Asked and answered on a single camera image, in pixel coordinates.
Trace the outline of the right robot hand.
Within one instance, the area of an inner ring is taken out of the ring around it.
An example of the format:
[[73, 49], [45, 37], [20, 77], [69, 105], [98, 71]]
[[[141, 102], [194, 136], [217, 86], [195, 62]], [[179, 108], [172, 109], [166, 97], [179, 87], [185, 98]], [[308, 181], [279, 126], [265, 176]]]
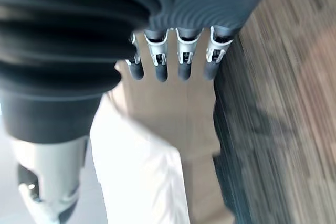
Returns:
[[205, 75], [260, 0], [1, 0], [1, 109], [18, 191], [35, 223], [67, 223], [79, 199], [89, 132], [118, 61], [135, 79], [144, 32], [159, 81], [167, 80], [167, 37], [178, 38], [178, 73], [191, 75], [198, 38], [211, 30]]

